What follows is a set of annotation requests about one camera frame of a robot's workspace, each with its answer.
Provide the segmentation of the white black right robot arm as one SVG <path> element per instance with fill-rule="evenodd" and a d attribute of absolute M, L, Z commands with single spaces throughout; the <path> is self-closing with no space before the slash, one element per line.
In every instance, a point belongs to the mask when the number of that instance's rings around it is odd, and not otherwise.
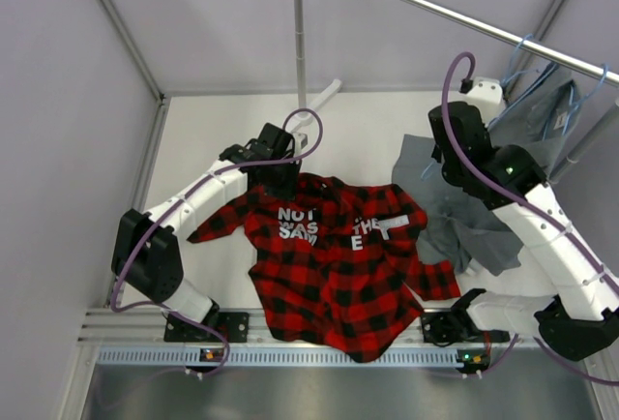
<path fill-rule="evenodd" d="M 618 339 L 618 280 L 561 211 L 545 173 L 522 147 L 496 147 L 481 112 L 451 102 L 428 114 L 445 181 L 479 199 L 520 240 L 524 262 L 539 270 L 544 296 L 497 294 L 475 288 L 455 305 L 453 333 L 474 339 L 499 330 L 542 340 L 580 361 Z"/>

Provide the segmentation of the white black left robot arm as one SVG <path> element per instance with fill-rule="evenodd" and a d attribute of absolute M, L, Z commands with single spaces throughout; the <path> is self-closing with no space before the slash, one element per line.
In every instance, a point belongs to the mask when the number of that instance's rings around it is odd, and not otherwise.
<path fill-rule="evenodd" d="M 256 138 L 224 149 L 211 166 L 184 190 L 145 212 L 127 211 L 121 218 L 112 255 L 116 276 L 110 305 L 121 307 L 119 292 L 129 285 L 146 305 L 157 305 L 185 321 L 187 332 L 206 342 L 219 329 L 219 306 L 185 277 L 181 245 L 199 225 L 228 201 L 257 186 L 290 198 L 308 137 L 267 123 Z"/>

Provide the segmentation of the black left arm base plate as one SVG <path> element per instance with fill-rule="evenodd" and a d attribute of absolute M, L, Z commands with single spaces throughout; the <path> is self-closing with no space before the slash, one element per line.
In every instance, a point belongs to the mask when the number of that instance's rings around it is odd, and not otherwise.
<path fill-rule="evenodd" d="M 229 343 L 245 343 L 248 338 L 250 315 L 246 312 L 218 312 L 203 326 L 221 334 Z M 220 339 L 194 324 L 168 315 L 163 340 L 167 343 L 217 343 Z"/>

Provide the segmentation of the red black plaid shirt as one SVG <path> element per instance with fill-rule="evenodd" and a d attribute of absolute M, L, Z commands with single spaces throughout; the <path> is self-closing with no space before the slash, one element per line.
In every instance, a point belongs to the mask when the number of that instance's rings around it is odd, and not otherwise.
<path fill-rule="evenodd" d="M 448 261 L 417 251 L 424 210 L 400 186 L 358 187 L 304 173 L 290 201 L 248 190 L 190 236 L 194 244 L 242 229 L 256 251 L 249 271 L 272 336 L 378 359 L 424 310 L 458 298 Z"/>

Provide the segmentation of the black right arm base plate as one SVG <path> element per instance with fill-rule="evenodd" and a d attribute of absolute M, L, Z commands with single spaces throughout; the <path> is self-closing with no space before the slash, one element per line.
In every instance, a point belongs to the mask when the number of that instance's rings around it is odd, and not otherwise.
<path fill-rule="evenodd" d="M 483 332 L 466 315 L 451 312 L 424 314 L 421 328 L 425 343 L 447 347 L 456 343 L 481 342 Z"/>

